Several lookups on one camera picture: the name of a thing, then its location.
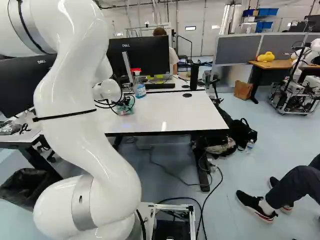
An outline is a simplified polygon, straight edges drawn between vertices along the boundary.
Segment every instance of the white sock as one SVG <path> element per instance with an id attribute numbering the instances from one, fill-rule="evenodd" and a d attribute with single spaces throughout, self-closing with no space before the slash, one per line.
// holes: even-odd
<path id="1" fill-rule="evenodd" d="M 272 208 L 269 203 L 265 199 L 259 201 L 259 207 L 262 208 L 265 214 L 271 215 L 274 212 L 274 208 Z"/>

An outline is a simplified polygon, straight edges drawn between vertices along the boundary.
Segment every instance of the gray partition panel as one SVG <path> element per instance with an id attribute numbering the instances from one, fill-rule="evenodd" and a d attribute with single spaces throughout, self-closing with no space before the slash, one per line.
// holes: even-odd
<path id="1" fill-rule="evenodd" d="M 306 37 L 306 43 L 311 43 L 315 39 L 320 39 L 320 34 L 319 35 L 308 35 Z"/>
<path id="2" fill-rule="evenodd" d="M 219 37 L 215 64 L 243 64 L 255 60 L 261 35 Z"/>
<path id="3" fill-rule="evenodd" d="M 287 60 L 290 58 L 284 53 L 292 53 L 292 46 L 297 41 L 303 41 L 305 35 L 264 35 L 260 47 L 260 54 L 272 52 L 276 60 Z M 300 46 L 302 42 L 297 42 L 295 46 Z"/>

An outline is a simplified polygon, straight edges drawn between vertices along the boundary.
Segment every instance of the white desk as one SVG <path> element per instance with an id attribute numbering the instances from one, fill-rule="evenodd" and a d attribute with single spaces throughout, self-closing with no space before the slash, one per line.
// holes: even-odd
<path id="1" fill-rule="evenodd" d="M 192 97 L 183 97 L 191 93 Z M 120 116 L 110 109 L 97 110 L 98 122 L 107 136 L 194 132 L 228 129 L 205 91 L 161 92 L 136 99 L 134 114 Z"/>
<path id="2" fill-rule="evenodd" d="M 171 76 L 169 80 L 165 82 L 166 84 L 175 84 L 174 88 L 159 88 L 159 89 L 148 89 L 147 93 L 165 93 L 165 92 L 185 92 L 185 91 L 191 91 L 190 88 L 183 88 L 183 85 L 189 85 L 190 81 L 184 81 L 182 79 L 178 78 L 178 75 Z M 204 91 L 205 86 L 197 86 L 196 91 Z"/>
<path id="3" fill-rule="evenodd" d="M 43 158 L 33 145 L 38 143 L 41 138 L 41 125 L 39 122 L 33 122 L 34 115 L 28 115 L 24 118 L 23 113 L 17 115 L 19 118 L 10 118 L 9 120 L 17 121 L 18 124 L 28 123 L 28 128 L 31 131 L 25 131 L 23 134 L 18 132 L 14 135 L 0 136 L 0 148 L 4 149 L 16 149 L 18 150 L 28 162 L 38 170 L 45 170 L 49 172 L 56 179 L 62 179 L 57 171 Z"/>
<path id="4" fill-rule="evenodd" d="M 192 96 L 183 97 L 185 93 Z M 194 137 L 229 129 L 205 91 L 147 94 L 144 98 L 136 99 L 134 114 L 119 116 L 110 109 L 98 108 L 96 115 L 105 135 L 116 137 L 115 148 L 119 146 L 122 136 L 189 134 Z M 0 139 L 0 148 L 18 149 L 34 168 L 58 175 L 47 160 L 33 148 L 41 139 L 41 131 L 30 133 L 32 134 L 29 137 L 20 135 L 16 140 L 4 136 L 6 139 Z M 196 148 L 193 152 L 201 189 L 208 192 L 208 176 L 201 170 L 207 168 L 204 150 Z"/>

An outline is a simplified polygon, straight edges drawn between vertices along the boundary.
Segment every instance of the plastic bottle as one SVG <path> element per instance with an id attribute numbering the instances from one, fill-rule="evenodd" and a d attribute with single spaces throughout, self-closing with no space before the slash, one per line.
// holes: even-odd
<path id="1" fill-rule="evenodd" d="M 140 68 L 132 68 L 131 72 L 134 72 L 134 92 L 137 99 L 141 99 L 147 95 L 146 86 L 140 79 Z"/>
<path id="2" fill-rule="evenodd" d="M 252 139 L 248 141 L 248 143 L 246 144 L 245 153 L 249 154 L 254 148 L 254 146 L 255 146 L 255 142 Z"/>

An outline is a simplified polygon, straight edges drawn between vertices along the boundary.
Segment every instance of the dark pants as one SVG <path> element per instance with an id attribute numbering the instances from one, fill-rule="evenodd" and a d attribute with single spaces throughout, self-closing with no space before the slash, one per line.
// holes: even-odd
<path id="1" fill-rule="evenodd" d="M 296 166 L 266 195 L 265 200 L 274 209 L 290 205 L 305 195 L 320 204 L 320 154 L 309 166 Z"/>

